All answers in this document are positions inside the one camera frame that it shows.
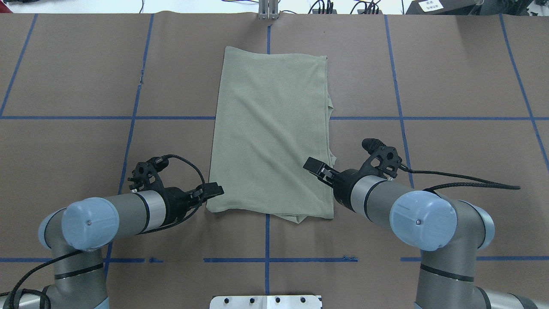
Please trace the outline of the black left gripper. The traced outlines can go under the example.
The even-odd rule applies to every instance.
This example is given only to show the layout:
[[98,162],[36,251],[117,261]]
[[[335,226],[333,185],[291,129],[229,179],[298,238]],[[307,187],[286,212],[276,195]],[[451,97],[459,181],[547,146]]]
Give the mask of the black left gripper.
[[163,199],[166,203],[166,218],[163,225],[181,221],[192,208],[223,194],[223,187],[217,183],[200,184],[190,191],[182,191],[177,187],[165,188]]

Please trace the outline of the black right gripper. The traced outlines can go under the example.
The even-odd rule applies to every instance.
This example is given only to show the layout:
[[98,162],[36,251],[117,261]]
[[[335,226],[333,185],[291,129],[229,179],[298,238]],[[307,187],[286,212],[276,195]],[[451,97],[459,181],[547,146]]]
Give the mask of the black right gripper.
[[328,164],[313,157],[308,157],[303,168],[309,173],[317,176],[320,182],[332,187],[335,201],[337,201],[339,205],[354,212],[351,205],[351,194],[355,184],[364,178],[365,174],[359,170],[345,170],[339,172]]

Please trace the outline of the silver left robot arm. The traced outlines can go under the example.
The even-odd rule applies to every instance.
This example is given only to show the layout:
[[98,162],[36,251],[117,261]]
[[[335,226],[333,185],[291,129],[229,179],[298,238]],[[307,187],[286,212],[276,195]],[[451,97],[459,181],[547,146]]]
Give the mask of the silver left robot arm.
[[194,190],[147,188],[91,197],[51,213],[41,222],[40,243],[54,263],[54,283],[43,289],[41,309],[107,309],[100,249],[113,240],[154,233],[182,223],[191,209],[224,193],[217,183]]

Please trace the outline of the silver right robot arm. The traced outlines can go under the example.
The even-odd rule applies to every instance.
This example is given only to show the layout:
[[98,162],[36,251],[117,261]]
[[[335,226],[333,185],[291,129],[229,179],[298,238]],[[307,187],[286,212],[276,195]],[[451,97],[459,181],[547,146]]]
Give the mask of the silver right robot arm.
[[420,249],[416,309],[546,309],[548,303],[474,283],[478,251],[495,236],[489,214],[469,202],[394,182],[401,159],[373,155],[338,172],[308,158],[304,169],[330,186],[337,202]]

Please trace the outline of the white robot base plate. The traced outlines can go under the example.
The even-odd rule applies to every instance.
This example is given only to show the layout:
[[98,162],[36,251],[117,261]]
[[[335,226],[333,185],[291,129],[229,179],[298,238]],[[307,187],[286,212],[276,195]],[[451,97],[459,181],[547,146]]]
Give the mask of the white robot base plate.
[[213,297],[210,309],[322,309],[317,295],[246,295]]

